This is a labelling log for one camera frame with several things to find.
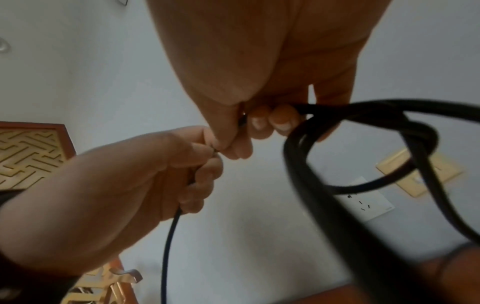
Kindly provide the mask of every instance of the gold switch plate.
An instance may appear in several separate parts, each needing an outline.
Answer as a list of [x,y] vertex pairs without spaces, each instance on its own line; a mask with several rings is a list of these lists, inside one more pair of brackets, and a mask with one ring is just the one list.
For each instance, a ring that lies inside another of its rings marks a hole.
[[[410,158],[410,152],[405,148],[401,151],[387,157],[376,165],[377,169],[383,174],[387,175],[400,167]],[[463,170],[453,161],[447,159],[445,156],[436,152],[430,157],[430,163],[435,169],[435,173],[440,182],[445,183],[449,179],[461,174]],[[415,170],[405,178],[399,180],[397,185],[400,186],[406,193],[413,197],[418,197],[427,192],[427,187],[423,182],[418,170]]]

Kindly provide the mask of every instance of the sleeve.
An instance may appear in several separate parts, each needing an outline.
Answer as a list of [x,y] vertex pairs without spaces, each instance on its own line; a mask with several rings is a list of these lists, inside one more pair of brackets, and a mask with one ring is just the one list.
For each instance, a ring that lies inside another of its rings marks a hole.
[[[0,208],[22,190],[0,191]],[[59,304],[79,277],[55,277],[23,269],[0,252],[1,304]]]

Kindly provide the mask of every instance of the hand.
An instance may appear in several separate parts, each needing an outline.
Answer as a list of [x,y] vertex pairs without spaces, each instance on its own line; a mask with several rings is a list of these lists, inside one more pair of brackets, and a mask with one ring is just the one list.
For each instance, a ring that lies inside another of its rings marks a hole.
[[179,206],[184,213],[201,210],[223,169],[212,140],[210,129],[188,127],[75,157],[0,208],[0,251],[52,274],[103,265]]
[[318,104],[347,104],[389,2],[148,0],[173,69],[231,159],[252,154],[250,137],[296,127],[303,118],[290,104],[307,103],[311,84]]

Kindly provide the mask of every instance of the wall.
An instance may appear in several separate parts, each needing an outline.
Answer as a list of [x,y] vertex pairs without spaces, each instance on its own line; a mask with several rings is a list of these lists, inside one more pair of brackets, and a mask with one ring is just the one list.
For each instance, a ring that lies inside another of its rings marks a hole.
[[[78,152],[145,132],[202,123],[179,86],[140,0],[83,2],[85,41],[73,76],[67,127]],[[361,55],[353,100],[423,97],[480,105],[480,3],[395,1]],[[413,115],[440,131],[441,151],[467,169],[448,184],[451,199],[480,230],[478,126]],[[204,210],[183,217],[172,245],[170,303],[273,303],[349,279],[325,238],[303,215],[281,156],[283,138],[255,142],[247,161],[225,161]],[[311,165],[331,183],[380,176],[375,164],[401,148],[398,135],[344,123],[318,145]],[[403,255],[422,259],[465,241],[428,196],[396,186],[396,207],[368,223]],[[145,280],[140,303],[159,302],[169,223],[121,255]]]
[[0,2],[0,121],[63,123],[77,13],[72,0]]

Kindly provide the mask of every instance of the gold lattice screen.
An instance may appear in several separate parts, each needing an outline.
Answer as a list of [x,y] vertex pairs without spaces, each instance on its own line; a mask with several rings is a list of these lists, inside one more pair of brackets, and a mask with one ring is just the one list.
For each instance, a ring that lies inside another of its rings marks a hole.
[[65,160],[56,130],[0,129],[0,190],[26,189]]

